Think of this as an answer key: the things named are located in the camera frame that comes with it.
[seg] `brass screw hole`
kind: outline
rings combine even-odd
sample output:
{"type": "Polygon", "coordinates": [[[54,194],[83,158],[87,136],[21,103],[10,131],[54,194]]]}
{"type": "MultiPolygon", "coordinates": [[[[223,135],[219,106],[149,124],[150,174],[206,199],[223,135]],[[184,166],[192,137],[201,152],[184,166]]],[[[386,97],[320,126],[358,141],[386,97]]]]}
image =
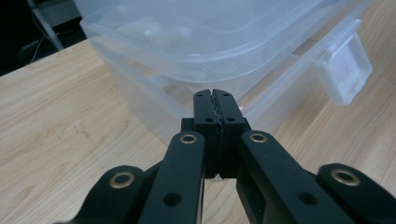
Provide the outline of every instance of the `brass screw hole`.
{"type": "Polygon", "coordinates": [[[113,175],[110,179],[110,186],[113,189],[123,189],[134,182],[134,175],[131,172],[121,172],[113,175]]]}
{"type": "Polygon", "coordinates": [[[268,138],[261,133],[253,133],[250,135],[250,140],[256,143],[264,143],[268,140],[268,138]]]}
{"type": "Polygon", "coordinates": [[[197,140],[198,140],[198,138],[193,134],[183,134],[180,137],[180,142],[182,142],[184,144],[192,144],[192,143],[196,142],[197,140]]]}
{"type": "Polygon", "coordinates": [[[358,179],[357,176],[354,174],[350,173],[347,170],[343,169],[333,169],[331,172],[332,178],[334,178],[336,181],[338,181],[341,184],[345,184],[351,187],[356,187],[358,186],[361,181],[358,179]]]}

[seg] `plastic handle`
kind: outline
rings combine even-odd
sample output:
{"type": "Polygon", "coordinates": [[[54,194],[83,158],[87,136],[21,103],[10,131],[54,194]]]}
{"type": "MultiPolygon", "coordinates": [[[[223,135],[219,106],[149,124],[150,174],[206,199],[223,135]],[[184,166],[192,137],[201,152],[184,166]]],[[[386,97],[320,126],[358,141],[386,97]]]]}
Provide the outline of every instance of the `plastic handle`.
{"type": "Polygon", "coordinates": [[[336,105],[349,105],[373,69],[356,33],[338,49],[327,49],[315,65],[323,86],[336,105]]]}

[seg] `plastic box lid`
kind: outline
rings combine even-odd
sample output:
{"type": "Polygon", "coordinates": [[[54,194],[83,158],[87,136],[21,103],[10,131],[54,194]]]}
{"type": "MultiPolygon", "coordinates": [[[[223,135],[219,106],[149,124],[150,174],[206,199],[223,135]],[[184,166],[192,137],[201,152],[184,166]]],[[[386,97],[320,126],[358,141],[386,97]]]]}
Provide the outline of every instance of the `plastic box lid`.
{"type": "Polygon", "coordinates": [[[125,53],[129,57],[174,79],[203,83],[241,77],[274,63],[279,52],[286,56],[285,49],[298,48],[337,8],[357,1],[75,2],[90,29],[117,40],[112,43],[134,46],[134,52],[125,53]]]}

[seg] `plastic storage box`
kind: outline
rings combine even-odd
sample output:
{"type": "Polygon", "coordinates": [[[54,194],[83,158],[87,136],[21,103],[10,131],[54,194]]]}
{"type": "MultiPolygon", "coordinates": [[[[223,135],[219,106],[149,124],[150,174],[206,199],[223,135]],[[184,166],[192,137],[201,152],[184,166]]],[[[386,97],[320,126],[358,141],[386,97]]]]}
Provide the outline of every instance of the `plastic storage box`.
{"type": "Polygon", "coordinates": [[[192,96],[230,92],[273,131],[321,80],[349,104],[371,73],[356,30],[371,0],[75,0],[131,110],[164,142],[192,96]]]}

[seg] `wooden table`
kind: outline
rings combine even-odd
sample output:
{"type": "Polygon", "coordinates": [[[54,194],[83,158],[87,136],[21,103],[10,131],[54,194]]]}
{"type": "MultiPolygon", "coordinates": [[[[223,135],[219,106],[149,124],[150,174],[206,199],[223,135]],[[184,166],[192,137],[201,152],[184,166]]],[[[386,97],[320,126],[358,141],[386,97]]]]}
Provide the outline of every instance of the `wooden table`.
{"type": "MultiPolygon", "coordinates": [[[[361,39],[374,71],[352,105],[317,87],[275,137],[307,170],[351,165],[396,195],[396,2],[376,1],[361,39]]],[[[88,42],[0,77],[0,221],[71,219],[108,169],[148,169],[166,146],[131,114],[88,42]]],[[[247,223],[234,181],[205,182],[205,223],[247,223]]]]}

